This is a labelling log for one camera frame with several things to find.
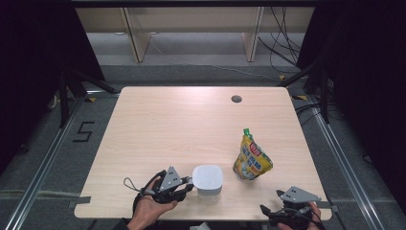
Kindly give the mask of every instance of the wooden table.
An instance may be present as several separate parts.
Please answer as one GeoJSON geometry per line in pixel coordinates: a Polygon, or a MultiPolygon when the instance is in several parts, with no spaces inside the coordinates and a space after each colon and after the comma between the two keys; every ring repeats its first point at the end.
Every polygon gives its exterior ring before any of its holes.
{"type": "MultiPolygon", "coordinates": [[[[297,186],[326,201],[290,97],[281,87],[126,87],[117,101],[78,204],[78,218],[131,218],[136,192],[173,166],[181,177],[199,165],[218,165],[220,200],[204,203],[194,188],[160,219],[265,221],[259,205],[280,210],[276,190],[297,186]],[[241,103],[234,103],[238,95],[241,103]],[[239,181],[232,167],[244,128],[274,162],[253,181],[239,181]]],[[[322,219],[331,212],[322,210],[322,219]]]]}

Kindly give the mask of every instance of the snack bag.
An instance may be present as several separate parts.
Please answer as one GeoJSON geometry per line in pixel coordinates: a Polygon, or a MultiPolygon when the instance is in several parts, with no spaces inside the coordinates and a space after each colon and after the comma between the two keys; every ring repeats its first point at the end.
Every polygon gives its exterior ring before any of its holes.
{"type": "Polygon", "coordinates": [[[254,142],[250,130],[245,128],[240,152],[233,166],[233,171],[237,174],[238,179],[253,180],[273,167],[271,159],[254,142]]]}

